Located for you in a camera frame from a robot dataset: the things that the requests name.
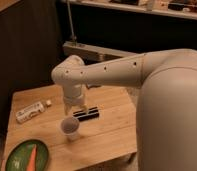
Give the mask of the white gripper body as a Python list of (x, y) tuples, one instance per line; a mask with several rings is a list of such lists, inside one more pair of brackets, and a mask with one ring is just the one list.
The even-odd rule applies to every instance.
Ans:
[(63, 86), (63, 100), (70, 106), (80, 106), (84, 104), (85, 95), (81, 85)]

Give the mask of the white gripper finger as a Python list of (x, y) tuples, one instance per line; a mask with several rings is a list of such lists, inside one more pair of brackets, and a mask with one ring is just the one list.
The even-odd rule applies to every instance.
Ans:
[(82, 109), (83, 112), (88, 113), (88, 108), (85, 104), (80, 105), (80, 108)]
[(65, 111), (65, 115), (66, 116), (69, 116), (70, 115), (70, 113), (71, 113), (71, 106), (70, 105), (65, 105), (65, 107), (64, 107), (64, 111)]

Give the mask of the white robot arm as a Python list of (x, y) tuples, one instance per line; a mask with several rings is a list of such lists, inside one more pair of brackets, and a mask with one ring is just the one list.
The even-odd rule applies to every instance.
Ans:
[(135, 54), (86, 65), (71, 55), (52, 70), (64, 102), (84, 103), (84, 84), (138, 87), (139, 171), (197, 171), (197, 50)]

